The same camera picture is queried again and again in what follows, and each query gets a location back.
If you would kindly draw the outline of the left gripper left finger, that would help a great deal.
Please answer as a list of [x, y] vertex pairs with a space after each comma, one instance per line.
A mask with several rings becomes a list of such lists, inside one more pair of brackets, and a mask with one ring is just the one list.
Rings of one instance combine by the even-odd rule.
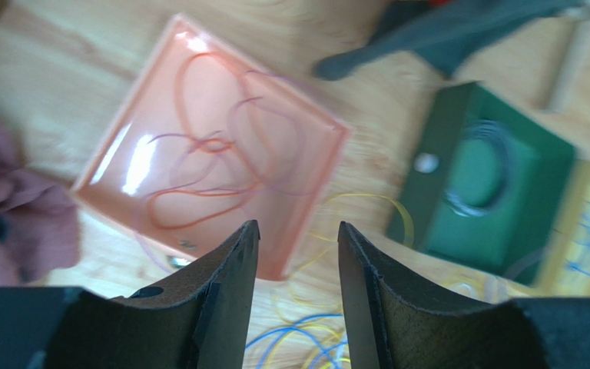
[[72, 291], [45, 348], [46, 368], [239, 368], [244, 361], [260, 231], [227, 240], [129, 297]]

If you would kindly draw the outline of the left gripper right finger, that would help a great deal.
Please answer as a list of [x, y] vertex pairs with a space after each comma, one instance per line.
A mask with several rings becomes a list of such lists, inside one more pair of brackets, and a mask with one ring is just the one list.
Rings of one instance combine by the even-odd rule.
[[354, 368], [547, 368], [514, 300], [488, 304], [443, 288], [341, 222], [338, 261]]

